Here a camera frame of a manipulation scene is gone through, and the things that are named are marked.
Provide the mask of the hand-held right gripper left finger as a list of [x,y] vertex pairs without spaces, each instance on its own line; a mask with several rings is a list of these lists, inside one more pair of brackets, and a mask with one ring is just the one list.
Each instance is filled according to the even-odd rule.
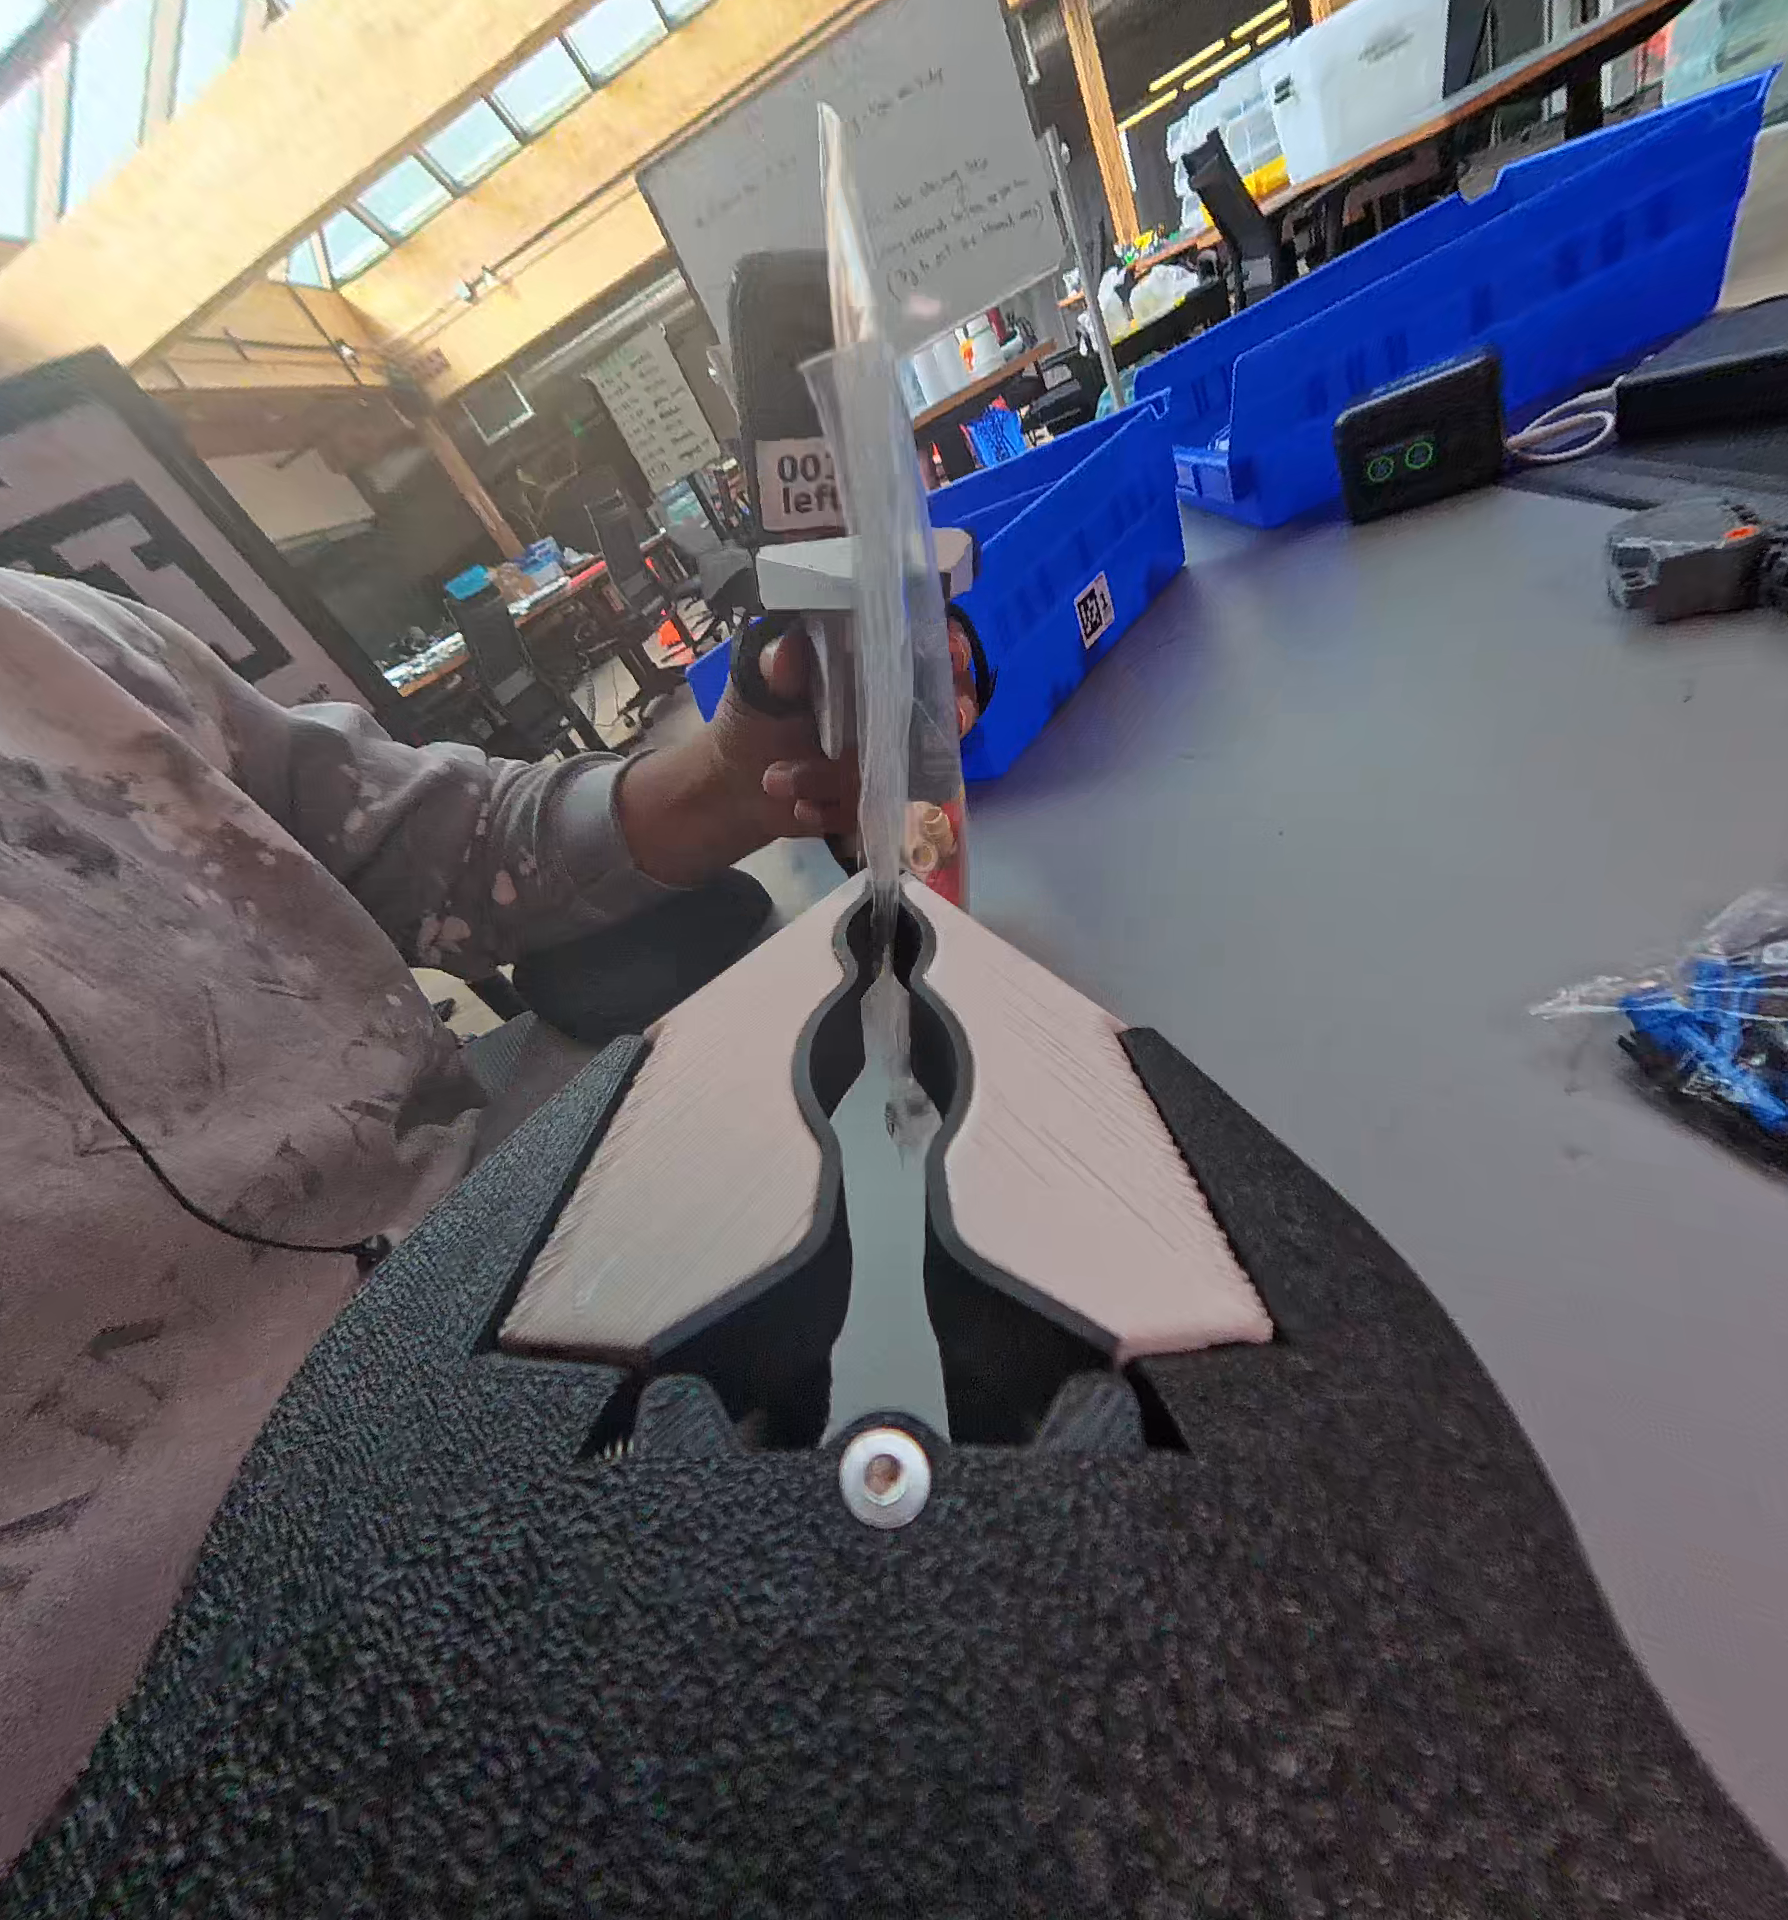
[[503,1353],[830,1364],[852,1269],[833,1117],[863,1073],[873,930],[856,877],[649,1028]]

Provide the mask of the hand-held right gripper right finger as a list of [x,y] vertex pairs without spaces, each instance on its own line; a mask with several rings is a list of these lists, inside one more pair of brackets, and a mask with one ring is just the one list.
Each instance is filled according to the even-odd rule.
[[1114,1363],[1270,1342],[1127,1024],[912,878],[902,968],[945,1254]]

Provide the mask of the clear bag of mixed bricks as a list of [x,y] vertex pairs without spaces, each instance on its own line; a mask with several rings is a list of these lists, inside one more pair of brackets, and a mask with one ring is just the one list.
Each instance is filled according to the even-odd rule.
[[848,520],[848,609],[825,616],[822,739],[856,759],[871,897],[863,1045],[898,1153],[915,1158],[942,1103],[919,1078],[911,990],[896,972],[903,885],[965,877],[962,704],[902,360],[882,310],[849,123],[818,105],[830,353],[802,379]]

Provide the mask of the blue bin with square label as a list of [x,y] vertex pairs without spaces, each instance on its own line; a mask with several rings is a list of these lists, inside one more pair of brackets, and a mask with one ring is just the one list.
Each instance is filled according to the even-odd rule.
[[1184,565],[1165,399],[928,497],[942,596],[974,645],[968,782],[998,782]]

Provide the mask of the person's left forearm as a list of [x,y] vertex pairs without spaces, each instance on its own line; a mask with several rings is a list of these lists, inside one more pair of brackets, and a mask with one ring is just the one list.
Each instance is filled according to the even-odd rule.
[[411,748],[348,704],[245,693],[235,785],[420,968],[483,975],[666,900],[626,851],[619,756],[503,762]]

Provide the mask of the grey desk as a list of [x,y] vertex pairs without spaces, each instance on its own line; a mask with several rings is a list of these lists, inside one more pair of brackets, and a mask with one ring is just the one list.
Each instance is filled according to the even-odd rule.
[[1228,1094],[1293,1330],[1181,1453],[942,1478],[822,1918],[1788,1918],[1788,1181],[1531,1001],[1788,865],[1788,629],[1607,513],[1194,528],[979,912]]

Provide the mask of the black desk mat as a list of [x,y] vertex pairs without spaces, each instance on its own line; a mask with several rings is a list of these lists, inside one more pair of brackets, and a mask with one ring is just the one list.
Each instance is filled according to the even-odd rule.
[[1683,497],[1733,497],[1766,519],[1788,519],[1788,425],[1763,436],[1607,443],[1556,467],[1513,467],[1504,490],[1577,497],[1621,513]]

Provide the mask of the person's left hand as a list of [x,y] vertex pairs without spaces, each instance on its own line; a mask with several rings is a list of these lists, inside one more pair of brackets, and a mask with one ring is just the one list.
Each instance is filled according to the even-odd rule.
[[858,834],[858,759],[822,745],[816,663],[802,622],[753,622],[715,719],[623,764],[614,819],[642,877],[690,891],[775,841]]

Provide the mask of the small whiteboard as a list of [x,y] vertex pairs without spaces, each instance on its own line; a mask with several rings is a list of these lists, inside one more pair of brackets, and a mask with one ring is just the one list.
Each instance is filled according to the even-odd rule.
[[722,439],[662,324],[606,350],[584,379],[614,420],[649,492],[666,492],[722,462]]

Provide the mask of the large whiteboard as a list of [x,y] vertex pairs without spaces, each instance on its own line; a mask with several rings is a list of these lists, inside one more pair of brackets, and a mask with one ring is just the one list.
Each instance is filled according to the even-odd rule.
[[882,303],[915,350],[1064,266],[998,2],[885,2],[637,176],[715,330],[753,251],[825,246],[818,110],[848,130]]

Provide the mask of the person's grey patterned sweatshirt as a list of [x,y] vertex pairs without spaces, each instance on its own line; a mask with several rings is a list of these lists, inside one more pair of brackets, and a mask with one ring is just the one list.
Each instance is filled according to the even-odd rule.
[[409,961],[235,785],[250,691],[0,569],[0,1871],[366,1244],[474,1138]]

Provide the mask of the black display device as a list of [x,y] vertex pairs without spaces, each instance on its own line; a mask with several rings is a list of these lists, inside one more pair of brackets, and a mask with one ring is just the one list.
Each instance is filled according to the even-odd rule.
[[1508,467],[1501,359],[1483,347],[1393,380],[1334,425],[1345,516],[1390,516],[1490,490]]

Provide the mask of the clear bag of blue bricks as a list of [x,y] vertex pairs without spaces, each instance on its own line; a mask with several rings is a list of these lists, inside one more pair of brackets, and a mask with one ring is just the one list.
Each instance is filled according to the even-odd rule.
[[1659,965],[1531,1007],[1600,1021],[1653,1108],[1788,1179],[1788,882],[1749,891]]

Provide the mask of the black framed tag sign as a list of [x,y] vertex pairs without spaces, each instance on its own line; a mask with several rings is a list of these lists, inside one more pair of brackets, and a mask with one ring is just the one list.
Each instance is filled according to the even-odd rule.
[[409,706],[112,353],[0,379],[0,569],[162,612],[284,706]]

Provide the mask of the black power adapter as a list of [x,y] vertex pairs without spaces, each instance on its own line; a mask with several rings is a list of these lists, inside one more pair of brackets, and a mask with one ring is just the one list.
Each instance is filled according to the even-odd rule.
[[1713,313],[1610,389],[1624,443],[1788,420],[1788,294]]

